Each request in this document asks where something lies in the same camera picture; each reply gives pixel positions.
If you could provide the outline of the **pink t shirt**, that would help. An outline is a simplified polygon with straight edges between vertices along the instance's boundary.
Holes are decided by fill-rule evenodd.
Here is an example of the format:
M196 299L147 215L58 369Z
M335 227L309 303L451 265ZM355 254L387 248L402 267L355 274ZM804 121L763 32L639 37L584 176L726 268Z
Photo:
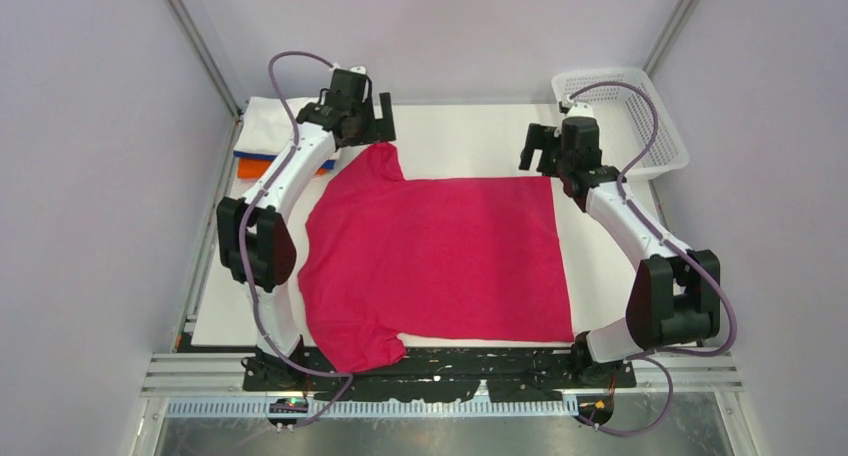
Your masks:
M307 327L338 371L399 362L403 335L574 338L544 178L410 180L397 149L378 144L329 182L305 227Z

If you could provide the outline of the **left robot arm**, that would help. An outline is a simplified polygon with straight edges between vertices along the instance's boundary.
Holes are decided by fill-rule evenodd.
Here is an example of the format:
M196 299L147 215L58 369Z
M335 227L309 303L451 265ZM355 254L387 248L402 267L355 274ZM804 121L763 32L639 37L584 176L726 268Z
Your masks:
M338 149L392 142L396 138L391 96L375 94L361 68L332 71L328 87L298 113L283 107L291 129L270 168L238 199L225 197L216 209L221 263L251 303L257 347L273 356L268 376L280 388L298 388L310 369L293 353L301 334L293 322L288 281L297 249L287 220L317 170Z

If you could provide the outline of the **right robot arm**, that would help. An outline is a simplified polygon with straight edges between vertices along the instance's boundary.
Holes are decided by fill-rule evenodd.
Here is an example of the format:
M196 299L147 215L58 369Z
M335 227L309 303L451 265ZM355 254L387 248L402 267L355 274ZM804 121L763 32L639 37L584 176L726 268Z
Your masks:
M520 169L529 170L535 155L540 157L538 172L559 179L564 194L608 232L635 269L624 315L576 336L570 368L577 382L596 386L610 374L611 365L718 334L717 256L692 250L645 213L626 177L603 164L595 118L568 116L558 127L530 124Z

